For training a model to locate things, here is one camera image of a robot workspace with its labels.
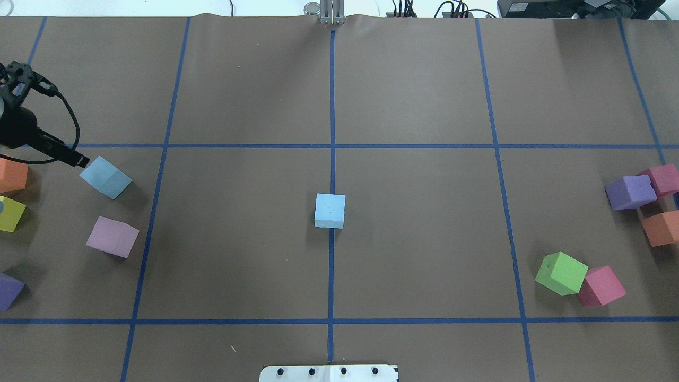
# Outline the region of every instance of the cube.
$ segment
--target cube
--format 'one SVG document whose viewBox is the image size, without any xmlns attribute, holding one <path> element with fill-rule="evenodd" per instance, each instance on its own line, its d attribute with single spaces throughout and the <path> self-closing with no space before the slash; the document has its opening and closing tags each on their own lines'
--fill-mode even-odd
<svg viewBox="0 0 679 382">
<path fill-rule="evenodd" d="M 100 156 L 80 173 L 80 177 L 111 199 L 117 198 L 132 183 L 127 175 Z"/>
<path fill-rule="evenodd" d="M 10 308 L 22 289 L 24 289 L 23 282 L 0 273 L 0 312 Z"/>
<path fill-rule="evenodd" d="M 580 292 L 587 274 L 587 265 L 564 252 L 545 256 L 535 281 L 565 296 Z"/>
<path fill-rule="evenodd" d="M 606 194 L 616 211 L 639 208 L 658 199 L 648 175 L 622 177 L 606 186 Z"/>
<path fill-rule="evenodd" d="M 87 246 L 107 254 L 127 258 L 139 230 L 123 222 L 100 216 L 87 240 Z"/>
<path fill-rule="evenodd" d="M 679 211 L 659 213 L 643 219 L 641 225 L 651 247 L 679 243 Z"/>
<path fill-rule="evenodd" d="M 316 194 L 314 225 L 319 228 L 344 228 L 346 195 Z"/>
<path fill-rule="evenodd" d="M 607 265 L 587 271 L 578 299 L 585 307 L 603 307 L 626 294 L 627 291 Z"/>
<path fill-rule="evenodd" d="M 26 205 L 0 196 L 0 231 L 14 232 L 25 209 Z"/>
<path fill-rule="evenodd" d="M 658 198 L 679 192 L 679 171 L 674 164 L 651 167 L 638 175 L 648 175 Z"/>
<path fill-rule="evenodd" d="M 0 192 L 23 190 L 28 174 L 27 164 L 0 158 Z"/>
</svg>

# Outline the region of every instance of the white background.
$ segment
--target white background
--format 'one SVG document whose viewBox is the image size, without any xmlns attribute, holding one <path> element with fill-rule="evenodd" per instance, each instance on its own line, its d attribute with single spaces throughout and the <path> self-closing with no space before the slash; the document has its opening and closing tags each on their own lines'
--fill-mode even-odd
<svg viewBox="0 0 679 382">
<path fill-rule="evenodd" d="M 236 16 L 296 16 L 303 14 L 309 0 L 232 0 Z M 195 16 L 212 13 L 228 16 L 228 0 L 0 0 L 0 16 Z M 471 8 L 481 8 L 496 16 L 497 0 L 465 0 Z M 440 0 L 415 0 L 418 17 L 432 17 Z M 345 0 L 345 15 L 382 16 L 391 12 L 391 0 Z M 672 18 L 679 19 L 679 0 L 667 0 L 661 7 Z M 664 18 L 658 13 L 652 18 Z"/>
</svg>

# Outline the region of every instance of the yellow cube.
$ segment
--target yellow cube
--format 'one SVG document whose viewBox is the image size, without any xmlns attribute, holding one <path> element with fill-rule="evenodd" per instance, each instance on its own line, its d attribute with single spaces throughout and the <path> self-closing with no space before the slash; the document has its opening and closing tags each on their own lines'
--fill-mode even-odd
<svg viewBox="0 0 679 382">
<path fill-rule="evenodd" d="M 26 205 L 0 196 L 0 231 L 14 232 Z"/>
</svg>

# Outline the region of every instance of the silver round object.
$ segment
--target silver round object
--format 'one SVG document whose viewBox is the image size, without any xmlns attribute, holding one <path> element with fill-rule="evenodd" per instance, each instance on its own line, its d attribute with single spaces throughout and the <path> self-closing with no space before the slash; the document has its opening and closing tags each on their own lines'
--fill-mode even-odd
<svg viewBox="0 0 679 382">
<path fill-rule="evenodd" d="M 319 14 L 320 13 L 320 4 L 311 1 L 309 3 L 306 3 L 304 6 L 304 14 Z"/>
</svg>

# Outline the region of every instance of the light blue cube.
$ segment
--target light blue cube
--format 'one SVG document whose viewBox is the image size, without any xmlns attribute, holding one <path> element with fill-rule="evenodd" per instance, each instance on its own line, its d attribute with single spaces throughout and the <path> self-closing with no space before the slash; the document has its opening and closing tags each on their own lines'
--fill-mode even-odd
<svg viewBox="0 0 679 382">
<path fill-rule="evenodd" d="M 80 173 L 80 177 L 111 199 L 117 198 L 132 183 L 127 175 L 100 156 Z"/>
<path fill-rule="evenodd" d="M 344 228 L 346 195 L 316 194 L 314 225 L 319 228 Z"/>
</svg>

